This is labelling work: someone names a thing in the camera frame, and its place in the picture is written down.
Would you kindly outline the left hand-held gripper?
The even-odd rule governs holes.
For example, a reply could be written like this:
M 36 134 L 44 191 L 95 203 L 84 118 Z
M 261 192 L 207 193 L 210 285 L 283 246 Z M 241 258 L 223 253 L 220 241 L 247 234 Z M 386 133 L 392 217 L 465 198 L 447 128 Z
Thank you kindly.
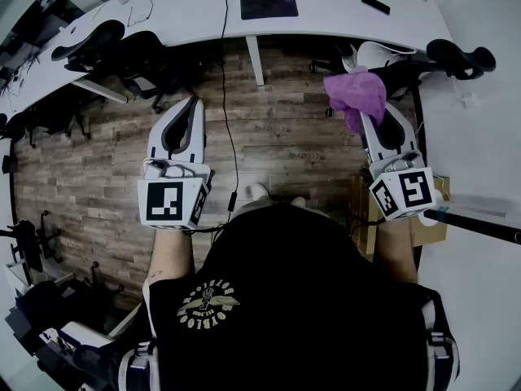
M 138 181 L 143 225 L 188 231 L 200 228 L 212 180 L 212 170 L 202 164 L 205 126 L 203 101 L 192 96 L 173 105 L 152 127 L 147 144 L 151 158 L 143 161 L 144 177 Z

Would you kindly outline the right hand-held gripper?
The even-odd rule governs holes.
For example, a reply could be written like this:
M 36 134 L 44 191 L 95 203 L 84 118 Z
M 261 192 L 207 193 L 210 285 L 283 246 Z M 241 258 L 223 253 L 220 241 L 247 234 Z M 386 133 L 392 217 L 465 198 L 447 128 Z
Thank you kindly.
M 434 178 L 418 148 L 413 123 L 386 103 L 378 125 L 361 114 L 362 144 L 368 151 L 369 193 L 386 221 L 410 217 L 436 205 Z

